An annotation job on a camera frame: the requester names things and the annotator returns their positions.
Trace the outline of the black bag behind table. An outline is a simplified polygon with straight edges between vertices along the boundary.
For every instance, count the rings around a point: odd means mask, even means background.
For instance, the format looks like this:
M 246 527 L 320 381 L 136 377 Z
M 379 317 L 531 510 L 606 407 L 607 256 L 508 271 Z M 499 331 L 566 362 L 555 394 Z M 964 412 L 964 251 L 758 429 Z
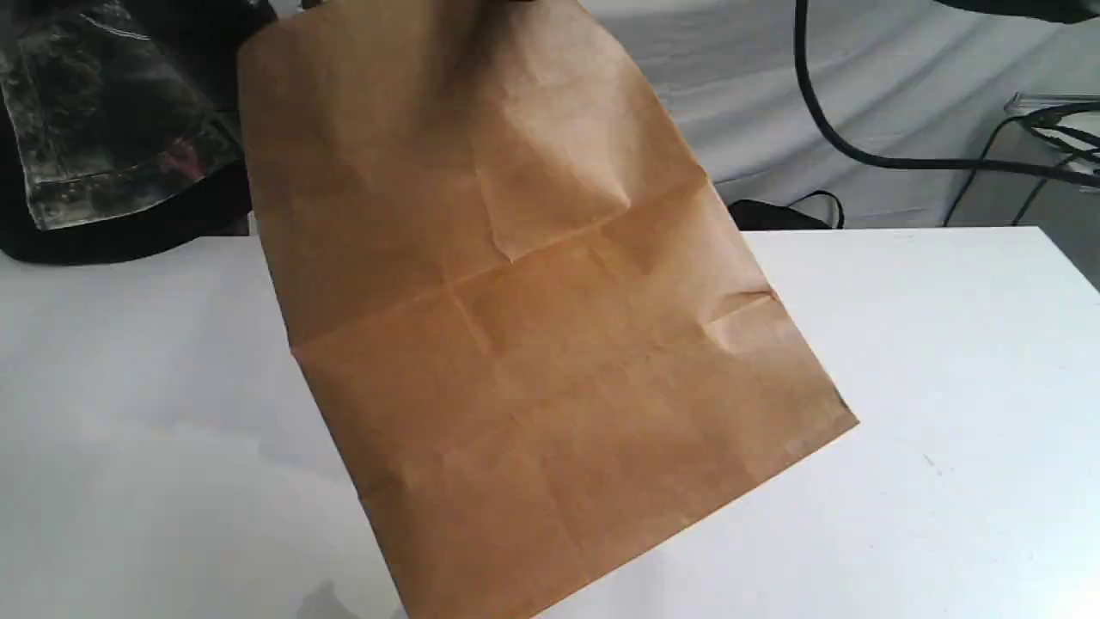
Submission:
M 806 215 L 798 211 L 795 205 L 809 199 L 826 197 L 831 199 L 835 222 L 832 224 L 823 222 L 821 219 Z M 842 208 L 842 201 L 835 194 L 829 191 L 814 191 L 806 194 L 793 203 L 778 206 L 766 203 L 766 201 L 752 199 L 739 199 L 727 205 L 728 214 L 741 231 L 793 231 L 793 230 L 822 230 L 822 229 L 844 229 L 846 214 Z

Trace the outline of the camouflage jacket person torso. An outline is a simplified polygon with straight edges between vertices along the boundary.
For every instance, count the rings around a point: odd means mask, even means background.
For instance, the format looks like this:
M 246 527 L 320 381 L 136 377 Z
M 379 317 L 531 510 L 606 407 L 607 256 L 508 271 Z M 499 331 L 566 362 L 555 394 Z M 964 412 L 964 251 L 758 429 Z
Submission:
M 267 1 L 4 1 L 3 253 L 48 266 L 242 236 L 237 52 Z

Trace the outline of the grey draped backdrop cloth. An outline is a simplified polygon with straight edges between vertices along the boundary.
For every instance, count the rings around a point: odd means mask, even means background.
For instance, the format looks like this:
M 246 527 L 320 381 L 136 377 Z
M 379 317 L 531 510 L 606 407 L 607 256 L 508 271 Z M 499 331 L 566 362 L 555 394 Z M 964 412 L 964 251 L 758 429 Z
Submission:
M 726 201 L 825 189 L 848 226 L 935 226 L 963 174 L 884 172 L 822 139 L 798 93 L 792 1 L 588 1 Z M 932 1 L 813 1 L 809 67 L 832 125 L 877 156 L 970 158 L 1015 93 L 1096 93 L 1097 21 Z

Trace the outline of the grey equipment at right edge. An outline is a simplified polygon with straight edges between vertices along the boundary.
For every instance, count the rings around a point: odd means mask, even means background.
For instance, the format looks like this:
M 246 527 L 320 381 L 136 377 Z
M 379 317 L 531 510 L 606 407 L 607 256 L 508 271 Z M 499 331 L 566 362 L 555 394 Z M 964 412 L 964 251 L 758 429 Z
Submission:
M 1097 95 L 1015 93 L 1003 110 L 1023 117 L 1023 130 L 1057 156 L 1062 168 L 1097 177 Z

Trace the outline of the brown paper bag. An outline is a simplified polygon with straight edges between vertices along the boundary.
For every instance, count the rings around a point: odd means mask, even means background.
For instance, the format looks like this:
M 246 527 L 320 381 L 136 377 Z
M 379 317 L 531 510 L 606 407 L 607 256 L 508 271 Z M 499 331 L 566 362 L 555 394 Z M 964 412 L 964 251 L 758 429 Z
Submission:
M 288 334 L 413 618 L 530 618 L 857 425 L 578 1 L 327 1 L 237 55 Z

